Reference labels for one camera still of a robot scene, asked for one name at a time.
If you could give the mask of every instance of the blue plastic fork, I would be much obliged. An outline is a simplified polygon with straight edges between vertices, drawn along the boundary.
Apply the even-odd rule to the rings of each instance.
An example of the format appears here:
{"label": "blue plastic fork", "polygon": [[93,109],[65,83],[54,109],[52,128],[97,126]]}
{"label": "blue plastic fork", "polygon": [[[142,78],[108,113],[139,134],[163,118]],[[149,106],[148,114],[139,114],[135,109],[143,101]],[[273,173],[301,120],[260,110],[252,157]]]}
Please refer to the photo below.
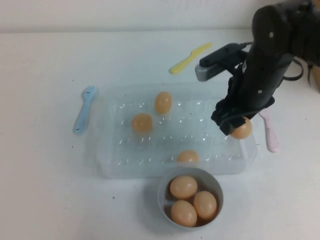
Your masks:
{"label": "blue plastic fork", "polygon": [[90,108],[92,100],[95,98],[97,88],[95,86],[88,86],[82,93],[83,105],[78,118],[75,121],[73,132],[81,135],[88,126]]}

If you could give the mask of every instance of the brown egg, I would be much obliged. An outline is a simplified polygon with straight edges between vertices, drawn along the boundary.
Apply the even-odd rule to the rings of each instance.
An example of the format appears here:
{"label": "brown egg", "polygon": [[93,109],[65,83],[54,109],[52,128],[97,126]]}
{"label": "brown egg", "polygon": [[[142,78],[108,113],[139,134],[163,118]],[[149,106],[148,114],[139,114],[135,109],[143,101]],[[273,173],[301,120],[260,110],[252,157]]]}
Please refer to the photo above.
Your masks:
{"label": "brown egg", "polygon": [[147,113],[139,113],[134,116],[131,125],[137,133],[148,132],[152,129],[152,117]]}
{"label": "brown egg", "polygon": [[215,196],[208,191],[198,192],[193,200],[196,214],[203,220],[212,220],[217,214],[218,204]]}
{"label": "brown egg", "polygon": [[245,139],[248,137],[252,132],[252,124],[251,121],[244,117],[245,124],[243,124],[240,127],[237,127],[230,135],[234,137],[235,139]]}
{"label": "brown egg", "polygon": [[195,208],[187,201],[176,201],[171,208],[171,218],[176,224],[185,227],[194,227],[197,223]]}
{"label": "brown egg", "polygon": [[167,91],[160,92],[154,100],[154,108],[159,114],[165,114],[170,111],[172,106],[172,96]]}
{"label": "brown egg", "polygon": [[177,199],[188,199],[197,189],[197,181],[191,176],[178,176],[170,184],[170,192]]}
{"label": "brown egg", "polygon": [[199,162],[199,156],[193,150],[185,150],[179,154],[176,161],[185,163]]}

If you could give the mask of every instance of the white bowl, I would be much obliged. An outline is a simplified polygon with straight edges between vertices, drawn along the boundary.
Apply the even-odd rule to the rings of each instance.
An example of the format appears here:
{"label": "white bowl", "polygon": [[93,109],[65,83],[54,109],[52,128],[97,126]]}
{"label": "white bowl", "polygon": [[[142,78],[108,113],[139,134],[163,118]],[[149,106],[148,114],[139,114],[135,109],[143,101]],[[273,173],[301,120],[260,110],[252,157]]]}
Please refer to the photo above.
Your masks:
{"label": "white bowl", "polygon": [[[171,206],[175,203],[176,200],[170,194],[169,184],[174,178],[178,176],[184,176],[184,175],[191,176],[196,180],[198,184],[197,192],[208,191],[212,193],[216,198],[216,201],[218,203],[217,215],[212,221],[210,221],[205,225],[195,226],[195,227],[186,227],[186,226],[181,226],[171,220],[171,216],[170,216]],[[214,220],[217,219],[217,217],[219,216],[224,203],[224,194],[219,182],[210,173],[195,167],[181,167],[170,172],[168,175],[166,175],[161,180],[161,183],[159,185],[157,198],[158,198],[158,205],[164,217],[177,228],[180,228],[186,231],[199,230],[212,224],[212,222],[214,222]]]}

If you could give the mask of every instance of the plastic egg tray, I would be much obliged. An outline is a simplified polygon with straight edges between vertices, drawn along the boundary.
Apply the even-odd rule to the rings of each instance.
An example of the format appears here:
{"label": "plastic egg tray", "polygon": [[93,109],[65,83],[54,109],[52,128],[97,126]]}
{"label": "plastic egg tray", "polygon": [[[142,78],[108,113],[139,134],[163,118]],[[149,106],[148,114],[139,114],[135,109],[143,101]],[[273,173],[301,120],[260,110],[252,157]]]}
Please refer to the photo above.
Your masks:
{"label": "plastic egg tray", "polygon": [[[172,95],[171,110],[155,111],[158,93]],[[225,136],[211,120],[216,103],[226,88],[218,84],[143,84],[113,88],[100,95],[93,111],[91,130],[98,137],[96,158],[111,179],[161,177],[181,165],[178,155],[194,150],[194,167],[211,174],[235,174],[249,167],[257,154],[253,135],[237,140]],[[138,113],[152,116],[153,128],[136,133],[132,119]]]}

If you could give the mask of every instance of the black robotic arm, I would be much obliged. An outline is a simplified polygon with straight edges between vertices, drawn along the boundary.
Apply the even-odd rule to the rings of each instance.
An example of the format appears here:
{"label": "black robotic arm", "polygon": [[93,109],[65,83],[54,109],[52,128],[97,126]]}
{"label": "black robotic arm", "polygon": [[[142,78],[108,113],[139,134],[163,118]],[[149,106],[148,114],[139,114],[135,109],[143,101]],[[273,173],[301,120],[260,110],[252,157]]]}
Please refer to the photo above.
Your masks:
{"label": "black robotic arm", "polygon": [[[202,58],[195,72],[207,81],[224,70],[233,77],[225,99],[216,104],[211,119],[225,135],[271,106],[295,57],[320,65],[320,11],[312,0],[288,0],[256,11],[253,42],[231,43]],[[243,49],[252,44],[249,52]]]}

